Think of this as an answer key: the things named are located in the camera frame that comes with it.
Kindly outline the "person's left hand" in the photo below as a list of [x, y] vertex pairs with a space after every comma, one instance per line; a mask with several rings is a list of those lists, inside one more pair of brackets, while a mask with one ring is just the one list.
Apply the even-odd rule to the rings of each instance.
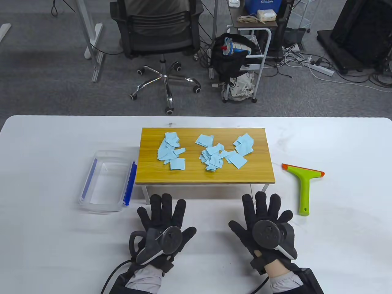
[[151, 196], [150, 204], [150, 215], [144, 207], [137, 210], [144, 230], [134, 231], [129, 237], [130, 273], [147, 266], [168, 273], [173, 268], [175, 256], [197, 232], [195, 227], [188, 227], [182, 231], [185, 200], [178, 200], [173, 208], [170, 194], [154, 194]]

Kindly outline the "person's right hand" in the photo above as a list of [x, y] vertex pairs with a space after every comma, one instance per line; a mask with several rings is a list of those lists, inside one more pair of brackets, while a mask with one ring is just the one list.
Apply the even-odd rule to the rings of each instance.
[[242, 244], [247, 248], [253, 256], [251, 265], [260, 274], [266, 273], [264, 267], [275, 260], [279, 260], [286, 269], [299, 272], [300, 268], [291, 262], [289, 258], [284, 256], [277, 250], [264, 249], [259, 246], [253, 238], [252, 230], [258, 221], [267, 220], [274, 224], [288, 223], [293, 218], [291, 210], [285, 210], [281, 214], [281, 198], [278, 194], [271, 195], [269, 199], [269, 206], [266, 204], [266, 193], [259, 191], [255, 194], [256, 204], [249, 194], [242, 196], [244, 217], [246, 222], [246, 229], [244, 229], [238, 222], [231, 220], [228, 225], [230, 229], [237, 235]]

